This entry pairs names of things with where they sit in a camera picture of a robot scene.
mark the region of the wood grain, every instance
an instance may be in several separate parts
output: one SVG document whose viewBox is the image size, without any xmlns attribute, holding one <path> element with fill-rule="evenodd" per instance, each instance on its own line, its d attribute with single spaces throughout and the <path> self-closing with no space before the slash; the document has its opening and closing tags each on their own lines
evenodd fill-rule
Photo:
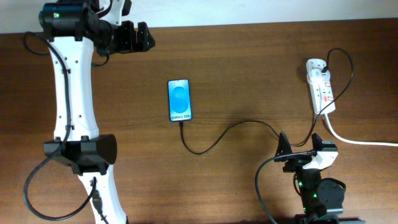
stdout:
<svg viewBox="0 0 398 224">
<path fill-rule="evenodd" d="M 92 69 L 96 120 L 101 133 L 118 140 L 114 175 L 131 223 L 267 220 L 254 174 L 274 155 L 277 141 L 264 126 L 244 124 L 210 153 L 189 154 L 178 124 L 168 118 L 168 80 L 190 79 L 193 120 L 186 122 L 185 134 L 197 151 L 242 119 L 267 121 L 290 142 L 299 142 L 313 114 L 305 62 L 342 47 L 352 54 L 356 73 L 330 115 L 335 131 L 348 139 L 397 140 L 398 19 L 151 31 L 157 46 L 150 52 L 113 55 L 106 66 Z M 53 68 L 48 56 L 26 52 L 21 39 L 20 34 L 0 36 L 0 223 L 46 223 L 28 211 L 22 188 L 44 159 L 42 143 L 53 138 Z M 34 40 L 31 44 L 41 48 Z M 336 94 L 348 81 L 349 63 L 336 52 L 330 67 Z M 398 149 L 340 142 L 322 122 L 315 131 L 339 147 L 339 157 L 323 176 L 348 186 L 342 217 L 396 223 Z M 282 164 L 265 167 L 259 181 L 275 217 L 302 213 L 292 175 L 282 173 Z M 56 162 L 35 176 L 29 193 L 48 215 L 69 213 L 86 197 L 72 171 Z M 88 207 L 62 223 L 93 222 Z"/>
</svg>

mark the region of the blue phone screen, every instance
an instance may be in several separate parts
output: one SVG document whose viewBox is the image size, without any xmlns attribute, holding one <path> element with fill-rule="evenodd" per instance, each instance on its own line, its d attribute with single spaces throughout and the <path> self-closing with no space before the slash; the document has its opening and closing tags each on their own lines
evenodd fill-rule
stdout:
<svg viewBox="0 0 398 224">
<path fill-rule="evenodd" d="M 192 119 L 188 80 L 169 81 L 169 103 L 171 121 Z"/>
</svg>

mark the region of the power strip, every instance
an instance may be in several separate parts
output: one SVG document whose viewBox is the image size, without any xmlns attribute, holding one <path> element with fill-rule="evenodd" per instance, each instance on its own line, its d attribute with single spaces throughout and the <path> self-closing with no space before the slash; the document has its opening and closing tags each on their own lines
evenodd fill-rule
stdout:
<svg viewBox="0 0 398 224">
<path fill-rule="evenodd" d="M 322 73 L 326 62 L 322 59 L 310 59 L 306 63 L 307 81 L 310 84 L 313 110 L 315 114 L 328 106 L 334 99 L 330 85 L 330 72 Z M 321 114 L 328 114 L 336 110 L 335 103 L 322 111 Z"/>
</svg>

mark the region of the white power cord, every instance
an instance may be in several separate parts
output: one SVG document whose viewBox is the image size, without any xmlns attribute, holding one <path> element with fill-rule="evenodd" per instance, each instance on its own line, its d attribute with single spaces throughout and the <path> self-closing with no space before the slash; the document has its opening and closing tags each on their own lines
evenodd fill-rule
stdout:
<svg viewBox="0 0 398 224">
<path fill-rule="evenodd" d="M 394 146 L 398 147 L 398 143 L 389 143 L 389 142 L 361 142 L 361 141 L 352 141 L 347 140 L 345 138 L 340 137 L 338 134 L 335 133 L 333 128 L 331 127 L 328 114 L 323 115 L 323 119 L 325 119 L 326 124 L 328 125 L 329 131 L 340 141 L 351 143 L 351 144 L 362 144 L 362 145 L 372 145 L 372 146 Z"/>
</svg>

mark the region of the white wall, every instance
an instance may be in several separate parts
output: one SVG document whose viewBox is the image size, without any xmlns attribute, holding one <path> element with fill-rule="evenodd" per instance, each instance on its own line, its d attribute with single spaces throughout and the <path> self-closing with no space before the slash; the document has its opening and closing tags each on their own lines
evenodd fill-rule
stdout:
<svg viewBox="0 0 398 224">
<path fill-rule="evenodd" d="M 0 0 L 0 32 L 41 31 L 46 0 Z M 398 0 L 132 0 L 128 19 L 149 27 L 398 17 Z"/>
</svg>

